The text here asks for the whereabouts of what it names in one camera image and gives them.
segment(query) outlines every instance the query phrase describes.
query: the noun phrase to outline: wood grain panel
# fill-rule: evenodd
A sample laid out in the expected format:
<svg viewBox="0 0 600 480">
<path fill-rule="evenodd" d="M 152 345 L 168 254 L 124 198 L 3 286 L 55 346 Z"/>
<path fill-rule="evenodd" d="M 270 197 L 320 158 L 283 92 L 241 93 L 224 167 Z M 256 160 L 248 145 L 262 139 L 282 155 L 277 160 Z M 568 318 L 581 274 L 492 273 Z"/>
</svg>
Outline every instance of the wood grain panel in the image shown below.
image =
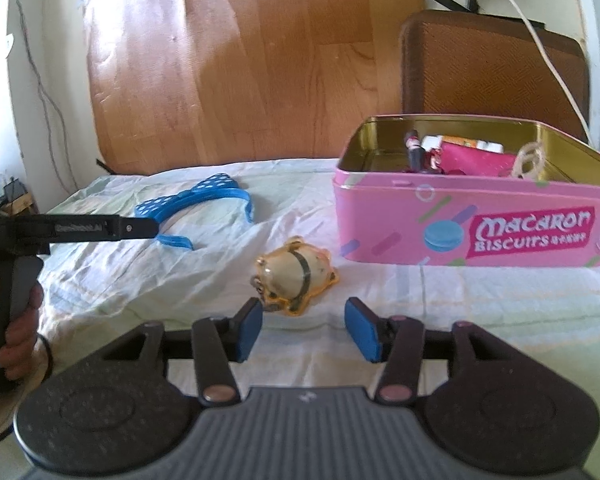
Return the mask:
<svg viewBox="0 0 600 480">
<path fill-rule="evenodd" d="M 335 156 L 400 102 L 422 0 L 88 0 L 100 149 L 121 173 Z"/>
</svg>

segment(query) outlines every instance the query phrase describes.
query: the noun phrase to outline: finger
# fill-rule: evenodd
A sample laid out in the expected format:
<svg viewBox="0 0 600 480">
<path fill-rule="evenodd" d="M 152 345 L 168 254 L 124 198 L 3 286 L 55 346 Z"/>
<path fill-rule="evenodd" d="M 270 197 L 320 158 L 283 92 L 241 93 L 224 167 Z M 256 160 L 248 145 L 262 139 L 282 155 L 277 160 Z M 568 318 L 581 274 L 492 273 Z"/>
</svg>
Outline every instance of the finger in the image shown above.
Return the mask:
<svg viewBox="0 0 600 480">
<path fill-rule="evenodd" d="M 34 309 L 39 309 L 42 305 L 42 300 L 45 297 L 45 293 L 42 290 L 42 285 L 36 282 L 36 284 L 31 287 L 31 292 L 29 294 L 29 306 Z"/>
<path fill-rule="evenodd" d="M 18 319 L 13 321 L 4 333 L 7 346 L 17 346 L 38 331 L 38 311 L 27 308 Z"/>
<path fill-rule="evenodd" d="M 7 368 L 4 372 L 4 376 L 10 381 L 17 381 L 23 377 L 26 377 L 33 370 L 33 358 L 29 358 L 11 368 Z"/>
<path fill-rule="evenodd" d="M 38 336 L 34 334 L 18 346 L 3 346 L 0 349 L 0 368 L 11 368 L 31 359 L 37 340 Z"/>
</svg>

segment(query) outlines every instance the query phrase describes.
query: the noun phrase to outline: gray wire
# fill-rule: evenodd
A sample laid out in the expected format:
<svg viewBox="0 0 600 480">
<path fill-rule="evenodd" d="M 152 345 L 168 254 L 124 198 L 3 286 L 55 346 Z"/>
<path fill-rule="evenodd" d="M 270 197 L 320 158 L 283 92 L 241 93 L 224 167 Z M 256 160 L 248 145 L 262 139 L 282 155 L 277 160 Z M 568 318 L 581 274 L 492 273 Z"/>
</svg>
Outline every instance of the gray wire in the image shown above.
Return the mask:
<svg viewBox="0 0 600 480">
<path fill-rule="evenodd" d="M 60 176 L 60 171 L 58 170 L 58 164 L 56 163 L 56 157 L 54 155 L 54 150 L 53 150 L 51 122 L 49 119 L 49 112 L 48 112 L 48 108 L 46 106 L 46 101 L 48 101 L 51 104 L 51 106 L 54 108 L 54 110 L 58 114 L 58 117 L 60 118 L 60 123 L 62 126 L 62 143 L 64 144 L 64 156 L 66 157 L 66 163 L 67 163 L 67 167 L 69 169 L 69 176 L 71 176 L 71 180 L 74 183 L 75 190 L 77 191 L 80 189 L 80 187 L 78 186 L 78 183 L 76 182 L 74 170 L 71 167 L 71 161 L 69 159 L 69 149 L 68 149 L 68 143 L 67 143 L 67 129 L 66 129 L 66 123 L 64 121 L 64 115 L 60 111 L 60 108 L 58 107 L 56 102 L 48 94 L 48 92 L 45 89 L 44 84 L 42 83 L 42 76 L 40 75 L 40 71 L 38 70 L 38 67 L 36 66 L 36 63 L 33 59 L 33 55 L 31 53 L 31 47 L 29 44 L 29 30 L 27 29 L 27 22 L 24 17 L 24 10 L 22 8 L 22 3 L 20 0 L 15 0 L 15 2 L 16 2 L 16 6 L 18 7 L 18 13 L 20 15 L 20 28 L 22 29 L 22 35 L 24 37 L 24 45 L 25 45 L 25 49 L 27 51 L 27 59 L 29 60 L 31 69 L 33 70 L 33 73 L 36 76 L 36 80 L 38 81 L 38 97 L 40 98 L 40 101 L 42 102 L 42 109 L 45 114 L 46 130 L 48 133 L 47 141 L 48 141 L 49 155 L 51 156 L 51 163 L 54 167 L 54 171 L 56 172 L 56 177 L 58 178 L 58 181 L 60 182 L 60 185 L 62 186 L 62 188 L 67 193 L 73 193 L 73 191 L 70 190 L 64 184 L 64 181 L 62 180 L 62 177 Z"/>
</svg>

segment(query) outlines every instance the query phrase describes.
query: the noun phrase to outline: screw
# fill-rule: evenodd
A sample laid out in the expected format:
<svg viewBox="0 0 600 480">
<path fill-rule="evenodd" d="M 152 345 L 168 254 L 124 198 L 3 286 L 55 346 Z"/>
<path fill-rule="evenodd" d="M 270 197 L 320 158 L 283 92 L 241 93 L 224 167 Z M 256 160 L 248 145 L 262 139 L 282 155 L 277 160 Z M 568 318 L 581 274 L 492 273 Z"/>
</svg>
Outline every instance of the screw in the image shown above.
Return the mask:
<svg viewBox="0 0 600 480">
<path fill-rule="evenodd" d="M 387 402 L 404 402 L 411 399 L 412 395 L 411 388 L 403 384 L 389 384 L 380 390 L 380 397 Z"/>
<path fill-rule="evenodd" d="M 228 402 L 235 397 L 235 389 L 226 384 L 214 384 L 205 388 L 202 395 L 208 402 Z"/>
</svg>

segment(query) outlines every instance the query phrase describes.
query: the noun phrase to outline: pink packet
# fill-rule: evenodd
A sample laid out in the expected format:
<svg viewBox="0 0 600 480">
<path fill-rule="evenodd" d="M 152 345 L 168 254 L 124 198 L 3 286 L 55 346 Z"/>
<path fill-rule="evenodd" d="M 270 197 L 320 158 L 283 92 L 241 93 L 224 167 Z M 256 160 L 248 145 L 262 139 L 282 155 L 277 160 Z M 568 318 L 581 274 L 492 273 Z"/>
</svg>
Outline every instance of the pink packet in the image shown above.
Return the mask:
<svg viewBox="0 0 600 480">
<path fill-rule="evenodd" d="M 509 153 L 487 152 L 451 142 L 443 142 L 440 152 L 440 168 L 446 174 L 509 176 L 516 160 Z"/>
</svg>

